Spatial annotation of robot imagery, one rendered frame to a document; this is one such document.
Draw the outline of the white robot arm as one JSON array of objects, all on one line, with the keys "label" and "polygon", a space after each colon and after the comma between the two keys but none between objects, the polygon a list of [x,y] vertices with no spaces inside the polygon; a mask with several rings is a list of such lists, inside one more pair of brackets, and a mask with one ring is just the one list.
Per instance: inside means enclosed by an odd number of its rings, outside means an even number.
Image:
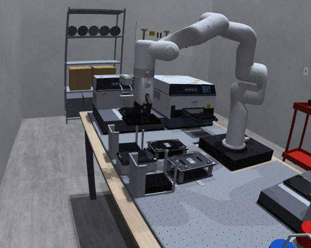
[{"label": "white robot arm", "polygon": [[230,22],[219,13],[204,13],[199,22],[160,40],[138,40],[135,46],[134,74],[120,75],[120,82],[132,85],[133,78],[153,77],[155,60],[172,61],[179,50],[196,46],[221,36],[240,42],[236,50],[235,77],[240,81],[256,83],[233,83],[230,88],[230,113],[226,138],[222,144],[230,149],[245,148],[245,129],[248,117],[246,104],[261,105],[264,101],[268,71],[265,65],[254,63],[257,43],[255,31],[241,23]]}]

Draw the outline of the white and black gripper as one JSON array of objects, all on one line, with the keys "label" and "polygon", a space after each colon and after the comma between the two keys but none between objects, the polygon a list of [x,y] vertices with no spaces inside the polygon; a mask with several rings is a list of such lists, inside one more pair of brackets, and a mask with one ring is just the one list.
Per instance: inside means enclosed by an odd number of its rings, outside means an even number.
[{"label": "white and black gripper", "polygon": [[[153,78],[154,76],[135,78],[134,115],[141,114],[141,123],[150,122],[151,107],[154,104],[154,80]],[[147,104],[144,104],[144,103],[147,103]]]}]

